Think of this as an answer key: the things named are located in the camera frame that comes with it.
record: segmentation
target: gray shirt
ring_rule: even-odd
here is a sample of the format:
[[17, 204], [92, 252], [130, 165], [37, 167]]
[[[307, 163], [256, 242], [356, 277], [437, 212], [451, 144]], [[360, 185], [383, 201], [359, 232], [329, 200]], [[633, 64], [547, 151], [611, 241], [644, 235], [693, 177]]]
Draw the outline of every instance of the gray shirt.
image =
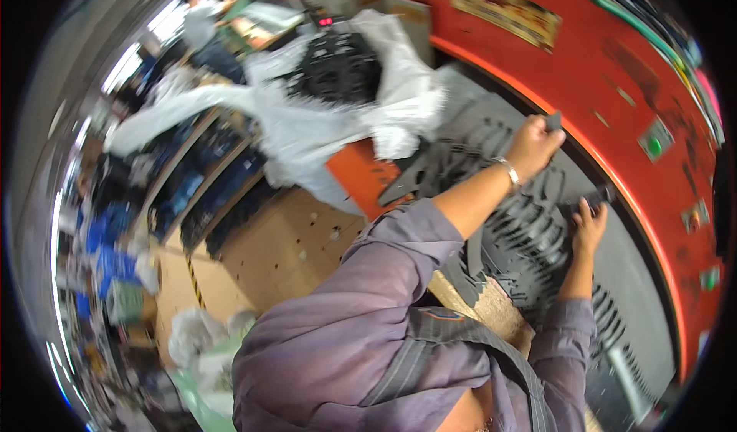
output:
[[[408, 306], [463, 243], [427, 198], [364, 229], [331, 277], [310, 295], [269, 310], [243, 340], [233, 362], [236, 429], [429, 432], [466, 389], [491, 380], [492, 429], [530, 430], [521, 388], [482, 348], [463, 342], [433, 349], [412, 394], [357, 406], [401, 347]], [[561, 432], [585, 431], [585, 373], [594, 333], [591, 301], [571, 299], [548, 310], [532, 341], [529, 361]]]
[[184, 41], [189, 47], [198, 51], [215, 37], [217, 14], [223, 10], [223, 3], [217, 0], [205, 0], [189, 9], [184, 15]]

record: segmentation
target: green button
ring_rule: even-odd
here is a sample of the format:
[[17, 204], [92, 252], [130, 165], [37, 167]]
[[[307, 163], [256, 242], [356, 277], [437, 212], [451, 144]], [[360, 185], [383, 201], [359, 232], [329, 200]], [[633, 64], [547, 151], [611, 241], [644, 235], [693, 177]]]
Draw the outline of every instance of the green button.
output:
[[711, 271], [706, 277], [704, 288], [706, 291], [712, 291], [714, 287], [716, 287], [716, 272]]
[[660, 153], [663, 151], [663, 147], [660, 145], [660, 142], [656, 137], [650, 137], [647, 140], [647, 148], [648, 151], [650, 151], [650, 153], [656, 157], [659, 156]]

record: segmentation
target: red panel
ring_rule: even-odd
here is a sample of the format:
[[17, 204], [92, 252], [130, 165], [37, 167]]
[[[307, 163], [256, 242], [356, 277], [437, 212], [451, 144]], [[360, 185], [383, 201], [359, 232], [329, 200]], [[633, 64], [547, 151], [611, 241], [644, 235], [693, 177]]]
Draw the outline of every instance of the red panel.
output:
[[331, 157], [326, 166], [369, 221], [412, 198], [400, 199], [389, 206], [377, 204], [379, 195], [400, 175], [400, 170], [392, 162], [373, 158], [373, 142], [370, 139], [347, 145]]
[[[551, 54], [452, 8], [449, 0], [416, 1], [432, 6], [436, 47], [499, 77], [545, 111], [561, 110], [568, 134], [618, 186], [670, 287], [680, 336], [679, 376], [685, 380], [696, 361], [699, 334], [714, 322], [720, 292], [718, 286], [702, 291], [699, 272], [720, 262], [713, 226], [689, 235], [681, 222], [680, 213], [700, 198], [711, 211], [716, 144], [677, 73], [638, 32], [589, 0], [531, 0], [562, 18]], [[637, 139], [656, 116], [676, 142], [653, 164]]]

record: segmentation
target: bracelet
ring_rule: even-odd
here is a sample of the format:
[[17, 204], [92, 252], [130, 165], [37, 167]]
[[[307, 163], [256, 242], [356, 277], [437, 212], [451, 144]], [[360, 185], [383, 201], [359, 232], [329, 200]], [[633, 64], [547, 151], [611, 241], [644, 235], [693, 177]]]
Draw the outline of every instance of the bracelet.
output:
[[514, 169], [514, 167], [511, 166], [507, 159], [505, 159], [504, 157], [494, 156], [489, 159], [489, 161], [492, 163], [501, 163], [506, 167], [507, 173], [509, 173], [509, 178], [511, 179], [513, 192], [520, 188], [520, 177], [517, 175], [517, 171]]

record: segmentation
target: yellow black tape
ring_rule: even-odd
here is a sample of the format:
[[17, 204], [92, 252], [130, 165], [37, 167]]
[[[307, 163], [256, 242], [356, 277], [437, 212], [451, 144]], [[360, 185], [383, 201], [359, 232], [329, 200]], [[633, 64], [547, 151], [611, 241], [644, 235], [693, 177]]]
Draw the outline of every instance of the yellow black tape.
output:
[[197, 283], [197, 277], [195, 277], [195, 268], [192, 267], [192, 257], [189, 254], [185, 254], [184, 257], [187, 259], [187, 268], [189, 269], [189, 276], [192, 278], [192, 288], [195, 289], [195, 296], [197, 301], [200, 303], [200, 307], [206, 309], [205, 300], [202, 299], [202, 290]]

